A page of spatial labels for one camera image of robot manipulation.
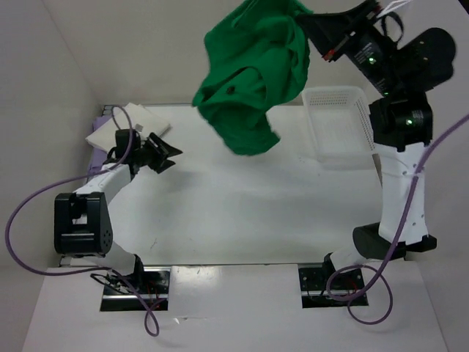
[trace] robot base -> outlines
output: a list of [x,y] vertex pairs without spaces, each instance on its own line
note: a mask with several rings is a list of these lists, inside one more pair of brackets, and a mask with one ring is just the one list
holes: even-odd
[[[301,301],[303,308],[346,307],[347,302],[334,301],[325,292],[325,275],[322,264],[299,265]],[[347,295],[365,286],[361,270],[348,271],[334,281],[332,291],[335,295]],[[368,306],[366,295],[354,300],[352,306]]]
[[[169,280],[171,268],[168,267],[145,267],[142,278],[148,285],[139,289],[139,293],[149,307],[154,306],[158,299],[164,301],[153,307],[153,310],[168,310]],[[108,282],[113,280],[114,276],[107,276]],[[144,310],[139,300],[132,293],[126,292],[124,287],[118,287],[114,290],[110,287],[104,287],[103,298],[101,301],[101,312],[124,312]]]

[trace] green cloth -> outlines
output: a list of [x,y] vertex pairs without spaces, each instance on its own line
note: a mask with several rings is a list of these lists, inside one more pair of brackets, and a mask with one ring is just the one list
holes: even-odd
[[238,155],[267,152],[279,137],[265,114],[295,99],[308,78],[309,47],[296,0],[246,0],[205,36],[210,72],[193,106]]

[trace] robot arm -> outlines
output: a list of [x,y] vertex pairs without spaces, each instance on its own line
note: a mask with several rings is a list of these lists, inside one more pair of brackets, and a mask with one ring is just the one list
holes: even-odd
[[126,252],[113,240],[108,205],[129,184],[140,168],[148,166],[158,174],[174,165],[169,158],[182,152],[151,133],[142,143],[134,131],[133,146],[122,163],[130,140],[129,130],[116,132],[116,147],[102,171],[86,185],[70,194],[59,194],[54,204],[54,246],[59,254],[113,268],[134,282],[139,281],[143,265],[140,258]]
[[[388,36],[386,18],[393,18],[402,31],[404,24],[396,13],[380,16],[381,12],[377,1],[366,0],[343,13],[300,15],[296,19],[326,61],[346,55],[383,96],[370,106],[374,143],[383,167],[381,222],[356,228],[353,246],[326,256],[323,267],[327,277],[369,259],[384,259],[416,166],[432,141],[433,113],[426,92],[453,76],[456,44],[448,32],[431,28],[397,48],[398,43]],[[375,28],[378,21],[383,33]],[[418,176],[416,195],[392,259],[437,245],[425,224],[424,173]]]

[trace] white basket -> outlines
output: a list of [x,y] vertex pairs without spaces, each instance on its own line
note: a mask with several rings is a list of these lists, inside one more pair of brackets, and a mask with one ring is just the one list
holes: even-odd
[[373,154],[373,130],[362,89],[307,88],[302,97],[319,161]]

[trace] white tabletop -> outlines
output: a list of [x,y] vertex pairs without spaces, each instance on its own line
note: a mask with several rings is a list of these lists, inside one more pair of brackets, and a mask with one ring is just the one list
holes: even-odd
[[[345,308],[302,309],[296,265],[173,267],[157,338],[146,334],[144,312],[99,312],[103,287],[88,274],[46,277],[23,352],[447,351],[417,264],[391,263],[384,274],[394,310],[383,324],[363,326]],[[384,285],[368,300],[355,314],[382,316]]]
[[114,240],[147,265],[311,263],[380,220],[372,158],[361,169],[325,170],[302,106],[268,116],[281,142],[264,155],[233,155],[189,106],[149,108],[184,154],[157,175],[144,168],[109,206]]

